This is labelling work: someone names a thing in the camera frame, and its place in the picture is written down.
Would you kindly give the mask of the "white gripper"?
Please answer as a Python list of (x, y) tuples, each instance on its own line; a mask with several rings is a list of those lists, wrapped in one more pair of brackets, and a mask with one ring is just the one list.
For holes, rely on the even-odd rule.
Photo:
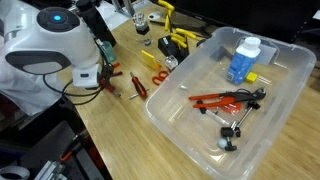
[(102, 71), (100, 64), (88, 68), (73, 68), (73, 85), (77, 88), (94, 88), (99, 85), (99, 74)]

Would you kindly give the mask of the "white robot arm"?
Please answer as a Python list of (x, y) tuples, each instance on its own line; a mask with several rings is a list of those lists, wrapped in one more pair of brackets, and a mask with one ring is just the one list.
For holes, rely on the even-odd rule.
[(99, 84), (101, 54), (89, 28), (62, 7), (39, 10), (22, 0), (0, 0), (4, 57), (16, 69), (48, 75), (72, 69), (73, 85)]

